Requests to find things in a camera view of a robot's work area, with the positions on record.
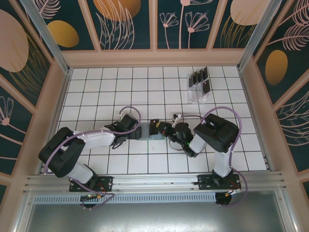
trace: white grid floor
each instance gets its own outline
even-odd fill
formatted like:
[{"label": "white grid floor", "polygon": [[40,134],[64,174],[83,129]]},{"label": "white grid floor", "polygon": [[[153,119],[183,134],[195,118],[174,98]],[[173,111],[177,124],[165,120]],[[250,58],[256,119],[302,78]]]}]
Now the white grid floor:
[{"label": "white grid floor", "polygon": [[[142,122],[171,121],[173,114],[203,116],[216,106],[239,113],[243,130],[235,147],[232,165],[239,171],[266,170],[246,97],[236,67],[208,67],[212,93],[206,104],[187,104],[186,78],[204,67],[141,67],[74,69],[59,128],[74,131],[99,129],[119,120],[119,110],[136,107]],[[236,123],[229,111],[217,115]],[[193,128],[196,118],[184,120]],[[214,166],[214,151],[207,147],[197,158],[173,150],[167,140],[124,142],[119,148],[98,147],[83,152],[79,161],[98,174],[158,174],[208,172]]]}]

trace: orange circle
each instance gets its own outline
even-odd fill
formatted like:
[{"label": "orange circle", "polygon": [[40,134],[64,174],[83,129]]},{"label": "orange circle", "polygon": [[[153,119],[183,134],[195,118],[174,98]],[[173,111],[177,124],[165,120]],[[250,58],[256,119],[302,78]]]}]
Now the orange circle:
[{"label": "orange circle", "polygon": [[126,16],[121,16],[122,11],[118,2],[123,7],[124,13],[127,9],[132,18],[140,11],[140,0],[93,0],[96,8],[104,17],[112,21],[124,21]]}]

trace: enclosure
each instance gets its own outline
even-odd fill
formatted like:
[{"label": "enclosure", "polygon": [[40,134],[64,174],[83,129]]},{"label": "enclosure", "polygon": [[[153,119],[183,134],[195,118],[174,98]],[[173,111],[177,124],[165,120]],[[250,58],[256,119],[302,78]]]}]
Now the enclosure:
[{"label": "enclosure", "polygon": [[[308,15],[308,0],[3,0],[1,231],[308,231]],[[192,102],[202,70],[210,91]],[[192,158],[165,137],[127,139],[79,156],[115,193],[83,211],[87,193],[44,175],[38,155],[59,129],[99,130],[125,106],[141,123],[197,115],[182,120],[191,131],[215,107],[236,111],[246,200],[219,208],[218,191],[200,190],[211,146]]]}]

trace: perforated metal strip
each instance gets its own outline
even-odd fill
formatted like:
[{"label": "perforated metal strip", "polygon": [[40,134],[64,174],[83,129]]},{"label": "perforated metal strip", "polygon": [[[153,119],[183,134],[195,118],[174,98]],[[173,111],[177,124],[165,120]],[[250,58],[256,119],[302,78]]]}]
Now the perforated metal strip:
[{"label": "perforated metal strip", "polygon": [[[100,203],[107,197],[88,200]],[[38,195],[34,204],[80,204],[81,195]],[[166,193],[166,194],[117,194],[108,203],[181,203],[181,202],[215,202],[215,193]]]}]

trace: mounting plate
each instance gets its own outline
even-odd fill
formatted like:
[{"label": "mounting plate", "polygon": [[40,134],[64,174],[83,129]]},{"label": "mounting plate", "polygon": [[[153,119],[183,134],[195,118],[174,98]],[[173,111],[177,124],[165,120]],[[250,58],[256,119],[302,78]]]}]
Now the mounting plate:
[{"label": "mounting plate", "polygon": [[[93,190],[96,191],[96,192],[102,192],[103,190],[100,186],[100,185],[102,185],[105,188],[106,192],[111,192],[112,191],[112,180],[113,180],[112,176],[98,176],[98,183],[94,187]],[[80,187],[74,181],[72,181],[70,183],[69,192],[88,192],[88,191],[83,189],[82,187]]]},{"label": "mounting plate", "polygon": [[229,181],[227,181],[221,187],[217,186],[216,183],[214,183],[212,174],[198,175],[196,184],[198,185],[199,190],[226,190],[228,191],[229,189],[234,188],[231,181],[235,185],[237,185],[239,188],[241,188],[240,179],[239,179],[238,174],[231,174]]}]

